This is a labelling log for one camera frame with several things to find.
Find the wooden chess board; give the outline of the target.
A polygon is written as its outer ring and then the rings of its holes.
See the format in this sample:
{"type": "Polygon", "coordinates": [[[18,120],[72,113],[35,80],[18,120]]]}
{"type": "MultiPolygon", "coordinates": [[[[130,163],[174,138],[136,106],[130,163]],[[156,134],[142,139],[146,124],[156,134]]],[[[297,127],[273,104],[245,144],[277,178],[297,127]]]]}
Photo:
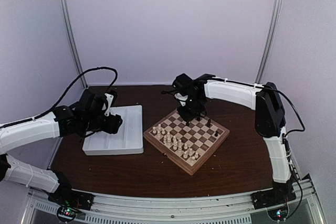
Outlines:
{"type": "Polygon", "coordinates": [[[177,110],[148,128],[143,137],[189,175],[214,154],[230,130],[208,117],[186,123],[177,110]]]}

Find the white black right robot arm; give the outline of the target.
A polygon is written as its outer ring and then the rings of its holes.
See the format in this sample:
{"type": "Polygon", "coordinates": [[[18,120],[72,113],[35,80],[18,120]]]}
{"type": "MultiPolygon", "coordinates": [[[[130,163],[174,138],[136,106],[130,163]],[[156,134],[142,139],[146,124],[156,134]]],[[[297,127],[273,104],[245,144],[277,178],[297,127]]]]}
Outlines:
{"type": "Polygon", "coordinates": [[[272,189],[269,199],[279,204],[292,190],[291,149],[287,140],[285,108],[280,92],[272,82],[248,84],[203,74],[192,79],[182,73],[172,82],[177,111],[190,122],[206,114],[209,99],[225,101],[250,109],[254,129],[265,142],[272,168],[272,189]]]}

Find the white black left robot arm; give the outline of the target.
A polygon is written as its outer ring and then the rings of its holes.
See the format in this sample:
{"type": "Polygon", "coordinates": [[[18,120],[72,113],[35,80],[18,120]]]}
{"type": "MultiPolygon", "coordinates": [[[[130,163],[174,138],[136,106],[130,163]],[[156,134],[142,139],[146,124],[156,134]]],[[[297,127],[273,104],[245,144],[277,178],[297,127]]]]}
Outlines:
{"type": "Polygon", "coordinates": [[[116,134],[123,120],[111,113],[115,91],[99,94],[85,90],[71,106],[55,106],[32,118],[1,125],[1,180],[43,190],[60,205],[77,196],[62,172],[40,169],[9,155],[17,147],[49,138],[76,134],[82,140],[98,132],[116,134]]]}

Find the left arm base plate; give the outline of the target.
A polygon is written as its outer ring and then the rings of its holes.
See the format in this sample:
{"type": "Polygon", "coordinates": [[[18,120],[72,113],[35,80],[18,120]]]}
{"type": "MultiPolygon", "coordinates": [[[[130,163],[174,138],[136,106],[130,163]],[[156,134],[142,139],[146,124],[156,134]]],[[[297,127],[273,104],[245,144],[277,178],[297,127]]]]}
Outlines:
{"type": "Polygon", "coordinates": [[[49,201],[74,210],[90,210],[94,200],[93,194],[75,190],[46,194],[49,201]]]}

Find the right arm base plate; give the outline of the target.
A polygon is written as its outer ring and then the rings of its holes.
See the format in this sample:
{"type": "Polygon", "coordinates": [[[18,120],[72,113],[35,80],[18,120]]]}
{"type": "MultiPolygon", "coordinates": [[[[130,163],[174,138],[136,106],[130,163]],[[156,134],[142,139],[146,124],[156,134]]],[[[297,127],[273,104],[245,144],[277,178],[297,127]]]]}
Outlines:
{"type": "Polygon", "coordinates": [[[251,194],[251,199],[255,209],[269,208],[289,201],[295,200],[296,194],[293,191],[283,192],[277,189],[257,191],[251,194]]]}

